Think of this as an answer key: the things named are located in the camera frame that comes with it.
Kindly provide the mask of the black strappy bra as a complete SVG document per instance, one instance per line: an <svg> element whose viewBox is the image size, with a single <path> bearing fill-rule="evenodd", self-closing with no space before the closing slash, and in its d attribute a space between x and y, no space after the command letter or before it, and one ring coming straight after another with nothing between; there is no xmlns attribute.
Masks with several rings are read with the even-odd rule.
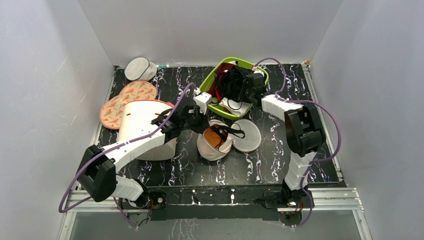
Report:
<svg viewBox="0 0 424 240"><path fill-rule="evenodd" d="M240 93L245 79L246 74L238 66L232 66L230 69L219 72L215 77L217 99L222 101L226 98L231 110L240 110L243 106L243 102L240 100ZM230 100L239 103L238 107L232 107Z"/></svg>

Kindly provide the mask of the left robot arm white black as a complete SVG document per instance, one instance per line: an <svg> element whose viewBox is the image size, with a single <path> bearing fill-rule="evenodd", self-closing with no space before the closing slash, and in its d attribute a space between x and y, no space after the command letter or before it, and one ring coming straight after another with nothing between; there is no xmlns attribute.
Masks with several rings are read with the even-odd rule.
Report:
<svg viewBox="0 0 424 240"><path fill-rule="evenodd" d="M184 130L202 133L208 127L206 107L184 105L165 110L135 139L121 140L102 148L89 146L78 167L77 181L95 202L113 197L144 208L149 203L150 190L139 180L118 175L120 169L149 150L177 138Z"/></svg>

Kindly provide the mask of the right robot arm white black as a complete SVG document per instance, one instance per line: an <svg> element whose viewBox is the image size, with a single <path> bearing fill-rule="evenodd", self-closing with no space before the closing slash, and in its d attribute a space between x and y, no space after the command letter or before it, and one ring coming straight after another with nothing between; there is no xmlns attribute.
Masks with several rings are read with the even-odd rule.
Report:
<svg viewBox="0 0 424 240"><path fill-rule="evenodd" d="M323 124L315 106L292 103L267 91L264 77L251 73L243 81L241 100L284 121L286 143L290 149L288 172L281 190L264 192L255 199L265 208L295 207L311 197L307 178L313 159L326 141Z"/></svg>

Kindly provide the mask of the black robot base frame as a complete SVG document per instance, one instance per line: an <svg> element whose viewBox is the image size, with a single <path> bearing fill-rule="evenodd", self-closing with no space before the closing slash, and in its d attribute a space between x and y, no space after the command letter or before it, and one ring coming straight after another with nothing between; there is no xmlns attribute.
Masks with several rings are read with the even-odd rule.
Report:
<svg viewBox="0 0 424 240"><path fill-rule="evenodd" d="M284 184L151 187L141 205L119 198L122 210L146 210L153 221L174 219L254 219L302 223L302 211L314 206L308 188L290 190Z"/></svg>

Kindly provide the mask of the orange bra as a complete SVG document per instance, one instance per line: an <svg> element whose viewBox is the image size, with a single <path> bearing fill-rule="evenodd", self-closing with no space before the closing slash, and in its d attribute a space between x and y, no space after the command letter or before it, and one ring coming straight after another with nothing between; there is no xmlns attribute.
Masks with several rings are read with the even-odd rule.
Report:
<svg viewBox="0 0 424 240"><path fill-rule="evenodd" d="M222 125L213 125L203 133L205 140L215 149L219 149L228 139L228 132Z"/></svg>

